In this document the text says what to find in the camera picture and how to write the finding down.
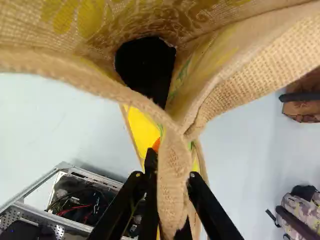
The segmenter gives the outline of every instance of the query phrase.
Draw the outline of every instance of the black cable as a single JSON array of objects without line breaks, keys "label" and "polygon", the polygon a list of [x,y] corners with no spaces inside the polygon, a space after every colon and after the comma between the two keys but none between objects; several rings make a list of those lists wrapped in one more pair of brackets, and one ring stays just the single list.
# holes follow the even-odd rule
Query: black cable
[{"label": "black cable", "polygon": [[95,188],[95,187],[86,187],[86,188],[83,188],[83,189],[81,189],[81,190],[74,191],[74,192],[70,192],[70,193],[68,193],[68,194],[66,194],[66,195],[63,195],[63,196],[59,197],[59,198],[58,198],[57,200],[55,200],[54,202],[50,203],[50,205],[47,207],[47,209],[46,209],[45,211],[47,212],[54,204],[56,204],[56,203],[59,202],[60,200],[66,198],[66,197],[69,197],[69,196],[71,196],[71,195],[74,195],[74,194],[83,192],[83,191],[85,191],[85,190],[94,190],[94,191],[97,191],[97,192],[99,192],[99,193],[101,194],[101,196],[102,196],[105,200],[107,200],[107,199],[106,199],[106,196],[104,195],[104,193],[103,193],[100,189]]}]

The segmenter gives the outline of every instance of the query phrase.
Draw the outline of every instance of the light blue wall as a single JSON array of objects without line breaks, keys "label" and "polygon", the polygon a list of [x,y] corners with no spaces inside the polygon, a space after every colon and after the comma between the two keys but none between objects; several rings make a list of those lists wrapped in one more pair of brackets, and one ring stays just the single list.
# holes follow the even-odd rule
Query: light blue wall
[{"label": "light blue wall", "polygon": [[[294,185],[320,189],[320,124],[283,116],[279,94],[216,117],[200,136],[212,192],[246,240],[281,240],[265,209]],[[1,73],[0,204],[61,161],[122,177],[140,169],[116,103],[39,76]],[[45,205],[38,196],[50,188],[29,203]]]}]

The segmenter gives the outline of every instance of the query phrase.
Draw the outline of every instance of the woven texture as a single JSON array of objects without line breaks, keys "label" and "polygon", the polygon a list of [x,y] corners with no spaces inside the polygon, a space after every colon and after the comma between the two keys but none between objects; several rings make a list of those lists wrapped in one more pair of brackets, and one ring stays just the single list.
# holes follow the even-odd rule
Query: woven texture
[{"label": "woven texture", "polygon": [[[318,0],[0,0],[0,69],[64,81],[162,125],[162,229],[172,239],[189,215],[197,239],[188,142],[215,116],[320,65],[319,14]],[[122,43],[149,35],[177,48],[165,111],[126,87],[113,66]]]}]

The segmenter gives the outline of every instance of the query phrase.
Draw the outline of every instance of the camouflage backpack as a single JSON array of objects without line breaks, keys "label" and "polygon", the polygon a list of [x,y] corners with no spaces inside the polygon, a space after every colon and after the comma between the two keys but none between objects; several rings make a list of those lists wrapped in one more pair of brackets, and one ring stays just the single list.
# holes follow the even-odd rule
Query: camouflage backpack
[{"label": "camouflage backpack", "polygon": [[320,240],[320,193],[314,186],[295,186],[275,208],[276,217],[265,212],[289,240]]}]

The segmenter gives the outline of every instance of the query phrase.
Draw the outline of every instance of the metal rack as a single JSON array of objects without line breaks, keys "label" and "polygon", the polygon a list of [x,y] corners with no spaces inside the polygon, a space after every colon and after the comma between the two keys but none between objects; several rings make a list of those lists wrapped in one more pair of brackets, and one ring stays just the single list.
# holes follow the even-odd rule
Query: metal rack
[{"label": "metal rack", "polygon": [[[16,196],[8,200],[4,205],[0,206],[0,230],[5,230],[11,223],[16,220],[24,220],[32,222],[34,224],[41,224],[52,228],[55,232],[57,240],[68,240],[65,237],[66,232],[75,233],[77,235],[87,237],[93,230],[92,226],[82,224],[76,221],[66,219],[61,216],[57,216],[46,212],[44,210],[36,209],[28,204],[24,203],[24,199],[30,195],[34,190],[39,188],[43,183],[56,175],[55,183],[66,174],[74,175],[78,178],[82,178],[86,181],[90,181],[95,184],[103,185],[118,192],[123,183],[115,181],[105,176],[98,175],[96,173],[84,170],[79,167],[75,167],[66,162],[61,162],[54,169],[49,171],[43,177],[35,181],[30,186],[26,187]],[[51,203],[54,191],[49,196],[49,202]],[[123,237],[123,240],[131,240],[132,238]]]}]

